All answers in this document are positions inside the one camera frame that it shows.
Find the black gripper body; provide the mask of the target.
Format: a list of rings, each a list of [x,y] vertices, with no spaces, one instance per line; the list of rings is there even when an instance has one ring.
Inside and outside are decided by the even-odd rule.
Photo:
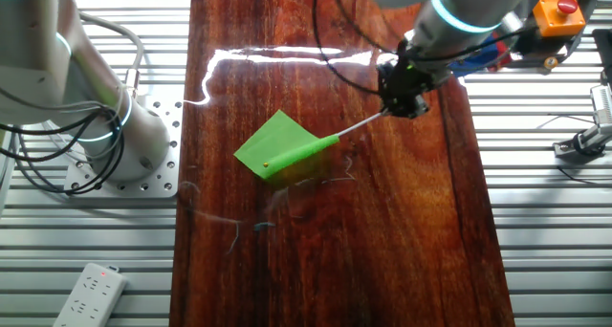
[[[412,47],[404,38],[398,43],[396,58],[377,65],[378,93],[416,97],[432,91],[450,77],[450,69],[444,64],[417,59],[420,48]]]

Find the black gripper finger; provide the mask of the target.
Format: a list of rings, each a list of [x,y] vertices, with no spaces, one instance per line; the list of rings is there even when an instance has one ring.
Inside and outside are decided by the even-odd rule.
[[[416,119],[429,111],[428,104],[423,99],[413,99],[398,102],[392,109],[391,115],[397,118]]]
[[[404,113],[406,111],[405,98],[389,92],[381,93],[382,113]]]

